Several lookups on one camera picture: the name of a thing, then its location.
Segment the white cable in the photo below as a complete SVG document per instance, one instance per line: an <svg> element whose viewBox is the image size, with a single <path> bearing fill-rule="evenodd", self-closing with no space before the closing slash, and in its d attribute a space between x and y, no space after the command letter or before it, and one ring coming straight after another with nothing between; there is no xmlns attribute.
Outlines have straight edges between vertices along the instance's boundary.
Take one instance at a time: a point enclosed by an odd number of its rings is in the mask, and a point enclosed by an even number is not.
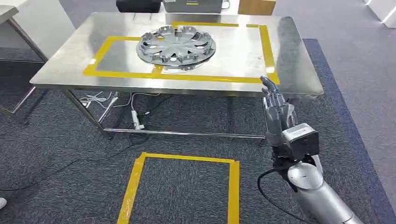
<svg viewBox="0 0 396 224"><path fill-rule="evenodd" d="M124 104L124 105L113 106L113 108L115 108L115 107L128 106L128 105L131 103L131 100L132 100L132 93L129 94L129 100L128 100L128 102L127 102L126 104Z"/></svg>
<svg viewBox="0 0 396 224"><path fill-rule="evenodd" d="M132 98L131 98L131 108L132 108L132 111L135 110L135 109L134 109L134 97L135 97L135 95L159 96L160 93L158 93L158 94L134 93L134 94L132 95Z"/></svg>
<svg viewBox="0 0 396 224"><path fill-rule="evenodd" d="M98 96L100 94L102 94L103 91L100 91L98 94L96 94L95 96L91 96L91 95L87 95L86 97L80 98L79 100L82 99L86 99L87 101L94 101L96 103L98 103L101 107L103 107L104 109L106 109L105 106L103 106L103 102L106 102L108 99L110 99L110 97L112 96L113 92L110 92L109 96L107 98L98 98Z"/></svg>

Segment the black object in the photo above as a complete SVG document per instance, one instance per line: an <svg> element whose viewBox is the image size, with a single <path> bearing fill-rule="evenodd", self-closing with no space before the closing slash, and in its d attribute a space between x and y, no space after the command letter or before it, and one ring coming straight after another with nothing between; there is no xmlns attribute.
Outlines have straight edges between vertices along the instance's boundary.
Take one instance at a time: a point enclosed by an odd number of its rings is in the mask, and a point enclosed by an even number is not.
<svg viewBox="0 0 396 224"><path fill-rule="evenodd" d="M120 13L158 13L161 0L117 0Z"/></svg>

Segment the yellow tape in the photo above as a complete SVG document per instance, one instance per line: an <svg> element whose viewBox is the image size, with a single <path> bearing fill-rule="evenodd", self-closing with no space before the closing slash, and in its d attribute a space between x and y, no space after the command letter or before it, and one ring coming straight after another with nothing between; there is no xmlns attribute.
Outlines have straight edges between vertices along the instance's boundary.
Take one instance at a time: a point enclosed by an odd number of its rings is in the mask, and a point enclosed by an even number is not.
<svg viewBox="0 0 396 224"><path fill-rule="evenodd" d="M182 75L182 74L152 74L139 72L122 71L95 71L85 70L86 76L97 77L118 77L118 78L152 78L152 79L171 79L186 81L206 81L206 82L231 82L231 83L261 83L260 79L254 77L225 77L225 76L201 76L201 75Z"/></svg>
<svg viewBox="0 0 396 224"><path fill-rule="evenodd" d="M170 155L170 154L152 154L146 153L146 157L152 158L164 158L164 159L178 159L178 160L196 160L196 161L206 161L206 162L225 162L234 163L235 160L230 159L219 159L211 157L201 157L201 156L189 156L189 155Z"/></svg>
<svg viewBox="0 0 396 224"><path fill-rule="evenodd" d="M229 181L228 181L228 211L227 224L239 224L239 161L231 159L219 159L201 156L187 156L187 155L170 155L170 154L152 154L143 152L139 158L134 162L131 176L129 178L127 190L124 195L124 200L121 205L120 214L118 216L117 224L128 224L132 213L132 207L136 196L136 191L139 185L141 172L143 170L144 160L146 157L164 158L164 159L179 159L179 160L195 160L208 162L223 162L230 164Z"/></svg>
<svg viewBox="0 0 396 224"><path fill-rule="evenodd" d="M279 77L278 73L276 72L274 55L272 54L271 43L269 42L267 26L259 26L259 31L267 76L272 82L279 85Z"/></svg>
<svg viewBox="0 0 396 224"><path fill-rule="evenodd" d="M174 21L172 26L192 25L192 26L220 26L220 27L238 27L239 24L234 23L210 23L210 22L183 22ZM267 26L247 24L249 28L258 28L262 42L262 53L264 56L266 72L269 79L275 84L279 84L279 76L276 72L274 56L272 54L271 43ZM204 75L186 75L186 74L162 74L163 66L156 65L151 73L140 72L122 72L122 71L97 71L96 67L103 59L106 52L114 41L139 41L140 37L133 36L109 36L96 53L93 62L91 62L84 70L86 76L97 77L120 77L120 78L152 78L152 79L168 79L168 80L186 80L186 81L204 81L204 82L232 82L232 83L254 83L260 84L258 77L225 77L225 76L204 76Z"/></svg>
<svg viewBox="0 0 396 224"><path fill-rule="evenodd" d="M122 201L120 214L118 215L117 224L129 223L129 218L131 217L137 187L139 185L141 171L143 170L144 159L145 158L143 154L139 158L135 159L127 190L124 195L124 200Z"/></svg>
<svg viewBox="0 0 396 224"><path fill-rule="evenodd" d="M228 224L239 223L239 161L230 163L228 181Z"/></svg>
<svg viewBox="0 0 396 224"><path fill-rule="evenodd" d="M221 22L183 22L183 21L173 21L170 23L171 26L209 26L209 27L238 27L239 24L236 23L221 23Z"/></svg>

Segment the robotic hand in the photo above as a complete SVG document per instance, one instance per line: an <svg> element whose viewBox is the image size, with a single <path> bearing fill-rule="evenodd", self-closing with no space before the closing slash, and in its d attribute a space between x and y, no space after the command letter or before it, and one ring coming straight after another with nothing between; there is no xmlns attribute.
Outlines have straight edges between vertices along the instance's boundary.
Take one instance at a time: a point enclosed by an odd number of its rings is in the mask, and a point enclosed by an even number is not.
<svg viewBox="0 0 396 224"><path fill-rule="evenodd" d="M273 148L274 161L274 169L265 172L257 180L261 194L278 207L261 189L261 179L269 173L277 172L290 185L294 198L307 217L313 217L321 224L363 224L323 179L318 155L318 132L306 123L298 125L294 106L284 100L271 80L261 77L261 81L267 87L263 88L266 93L263 98L266 139Z"/></svg>

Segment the gray carpet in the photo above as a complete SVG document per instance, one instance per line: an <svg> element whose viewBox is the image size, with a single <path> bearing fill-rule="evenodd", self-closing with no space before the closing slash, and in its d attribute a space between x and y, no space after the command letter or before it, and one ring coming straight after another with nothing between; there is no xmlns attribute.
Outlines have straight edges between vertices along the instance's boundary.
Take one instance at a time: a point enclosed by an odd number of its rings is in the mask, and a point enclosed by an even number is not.
<svg viewBox="0 0 396 224"><path fill-rule="evenodd" d="M345 125L351 123L350 115L336 108L345 108L345 104L341 97L336 97L340 96L339 91L333 85L320 46L316 40L307 40L306 44L323 82L325 96L315 101L301 100L296 106L299 120L320 133L325 178L364 223L393 224L394 214L378 178L367 176L375 172L364 147L357 156L354 145L358 146L359 141L353 138L359 136L353 135L354 124ZM10 69L2 64L0 76L5 76L4 68L8 68L5 80L12 81L11 77L21 73L28 80L27 74L37 69L29 66L18 64ZM10 86L11 83L3 88L12 91ZM22 115L29 113L28 108L39 96L37 92L21 111ZM138 96L135 106L144 112L168 97ZM11 105L8 97L0 100ZM92 108L94 112L97 110L97 106ZM153 111L145 124L262 133L261 111L259 98L174 96ZM109 125L116 122L118 115L122 115L120 110L112 113ZM129 114L122 118L120 126L129 126ZM0 116L0 189L26 186L73 160L105 158L129 145L126 134L117 134L113 140L100 136L58 91L46 94L28 119L29 125L23 126ZM256 189L257 176L271 168L270 148L260 147L258 143L257 140L151 136L142 145L112 159L78 162L29 189L2 192L9 204L0 210L0 222L115 223L134 158L141 152L152 152L239 160L240 223L297 224L298 221L274 208ZM131 223L225 223L226 171L222 164L149 159L143 169ZM279 176L270 175L263 188L279 205L302 215Z"/></svg>

